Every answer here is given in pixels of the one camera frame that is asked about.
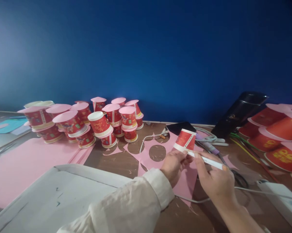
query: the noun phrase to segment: blue paper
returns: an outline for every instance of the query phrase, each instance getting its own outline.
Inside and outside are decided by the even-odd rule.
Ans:
[[[27,119],[5,120],[0,122],[0,125],[8,124],[6,127],[0,129],[0,134],[9,133],[22,126],[25,122],[27,122]]]

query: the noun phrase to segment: left hand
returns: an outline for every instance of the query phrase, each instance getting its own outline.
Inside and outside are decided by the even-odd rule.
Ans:
[[[161,171],[171,183],[172,188],[177,184],[182,170],[189,163],[193,162],[194,158],[187,155],[187,151],[180,152],[178,150],[171,151],[166,154],[165,160],[161,167]]]

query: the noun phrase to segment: right hand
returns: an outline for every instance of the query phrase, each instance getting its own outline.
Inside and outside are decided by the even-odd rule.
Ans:
[[[202,188],[214,205],[221,209],[237,206],[233,173],[228,168],[223,171],[213,166],[211,166],[212,170],[208,172],[201,156],[219,163],[222,163],[221,160],[215,155],[205,152],[194,151],[194,154]]]

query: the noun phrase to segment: yellow wire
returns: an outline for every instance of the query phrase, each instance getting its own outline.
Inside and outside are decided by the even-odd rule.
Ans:
[[[252,156],[252,154],[249,153],[241,144],[239,144],[237,141],[233,140],[232,138],[230,139],[234,141],[239,147],[241,147],[250,157],[252,157],[253,160],[255,160],[257,163],[260,164],[260,162],[254,156]]]

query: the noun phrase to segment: white marker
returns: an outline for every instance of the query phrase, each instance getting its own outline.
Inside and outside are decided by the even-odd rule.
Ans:
[[[189,155],[191,155],[192,157],[195,157],[193,152],[188,151],[187,153]],[[223,165],[222,163],[216,162],[216,161],[211,160],[209,158],[206,158],[204,156],[201,156],[201,157],[202,157],[202,159],[204,160],[205,163],[207,163],[209,165],[212,165],[212,166],[214,166],[214,167],[216,167],[216,168],[218,168],[220,170],[223,170],[223,171],[227,170],[227,167],[225,165]]]

